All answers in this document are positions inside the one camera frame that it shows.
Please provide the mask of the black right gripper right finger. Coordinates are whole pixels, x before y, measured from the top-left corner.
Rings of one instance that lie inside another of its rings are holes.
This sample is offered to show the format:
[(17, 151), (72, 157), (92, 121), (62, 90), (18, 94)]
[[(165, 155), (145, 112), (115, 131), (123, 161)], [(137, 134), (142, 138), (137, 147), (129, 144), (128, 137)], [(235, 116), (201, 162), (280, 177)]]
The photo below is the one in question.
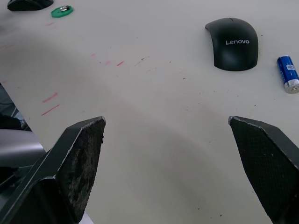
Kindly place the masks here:
[(277, 127), (230, 116), (242, 165), (274, 224), (299, 222), (299, 148)]

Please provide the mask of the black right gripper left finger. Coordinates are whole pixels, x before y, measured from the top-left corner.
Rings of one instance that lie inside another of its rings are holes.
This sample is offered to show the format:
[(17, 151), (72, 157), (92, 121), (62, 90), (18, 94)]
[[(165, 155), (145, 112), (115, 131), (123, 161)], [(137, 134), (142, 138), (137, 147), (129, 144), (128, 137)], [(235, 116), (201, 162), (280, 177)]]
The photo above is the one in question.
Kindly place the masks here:
[(77, 224), (97, 173), (106, 121), (80, 121), (49, 151), (32, 132), (0, 132), (0, 221)]

